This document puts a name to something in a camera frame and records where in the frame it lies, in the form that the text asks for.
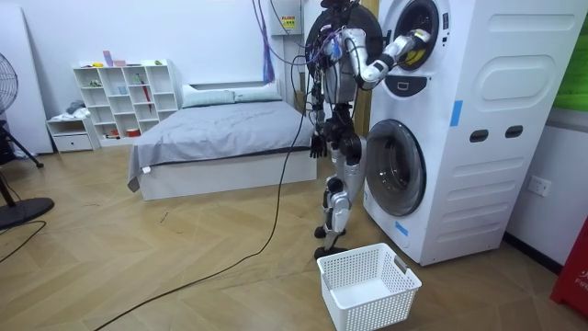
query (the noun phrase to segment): wall outlet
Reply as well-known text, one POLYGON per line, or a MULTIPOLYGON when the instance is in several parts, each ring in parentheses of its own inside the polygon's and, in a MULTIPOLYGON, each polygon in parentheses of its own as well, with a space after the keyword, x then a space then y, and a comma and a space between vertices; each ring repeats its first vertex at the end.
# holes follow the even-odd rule
POLYGON ((531 178, 529 179, 529 185, 526 187, 526 189, 528 189, 529 191, 543 198, 545 198, 549 194, 550 188, 550 181, 543 178, 539 178, 537 176, 531 176, 531 178))

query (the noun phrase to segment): stacked washer dryer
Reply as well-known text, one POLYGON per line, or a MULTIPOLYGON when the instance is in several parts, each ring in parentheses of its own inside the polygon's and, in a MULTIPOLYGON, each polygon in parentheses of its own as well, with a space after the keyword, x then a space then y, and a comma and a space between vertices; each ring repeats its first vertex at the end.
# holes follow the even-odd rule
POLYGON ((414 261, 499 246, 587 10, 585 0, 380 1, 384 34, 432 34, 374 90, 367 139, 364 206, 414 261))

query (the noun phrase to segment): drawer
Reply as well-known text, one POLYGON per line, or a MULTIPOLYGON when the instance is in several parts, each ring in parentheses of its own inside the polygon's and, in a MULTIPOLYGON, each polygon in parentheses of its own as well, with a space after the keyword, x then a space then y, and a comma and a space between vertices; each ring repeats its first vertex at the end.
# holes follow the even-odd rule
POLYGON ((53 137, 55 145, 60 152, 72 152, 91 150, 92 144, 87 134, 53 137))

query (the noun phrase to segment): pillow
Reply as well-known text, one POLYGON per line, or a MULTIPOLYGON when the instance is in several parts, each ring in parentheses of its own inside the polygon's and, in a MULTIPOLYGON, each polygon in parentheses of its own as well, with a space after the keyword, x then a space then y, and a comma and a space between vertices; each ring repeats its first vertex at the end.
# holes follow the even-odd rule
POLYGON ((264 102, 264 101, 282 101, 282 96, 276 92, 250 92, 238 93, 235 95, 235 102, 264 102))
POLYGON ((235 94, 232 91, 208 91, 198 92, 184 91, 184 104, 182 108, 204 107, 214 105, 226 105, 235 103, 235 94))

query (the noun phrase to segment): blue tape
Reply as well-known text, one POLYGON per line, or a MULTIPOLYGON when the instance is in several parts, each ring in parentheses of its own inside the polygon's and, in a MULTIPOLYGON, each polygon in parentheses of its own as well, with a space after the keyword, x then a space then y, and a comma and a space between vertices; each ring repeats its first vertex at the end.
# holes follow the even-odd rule
POLYGON ((404 229, 404 227, 398 223, 398 221, 396 221, 396 225, 394 226, 398 229, 398 231, 402 232, 402 234, 408 236, 408 230, 404 229))
POLYGON ((453 103, 453 112, 451 113, 451 122, 449 123, 449 126, 458 126, 462 106, 463 100, 456 100, 456 102, 453 103))

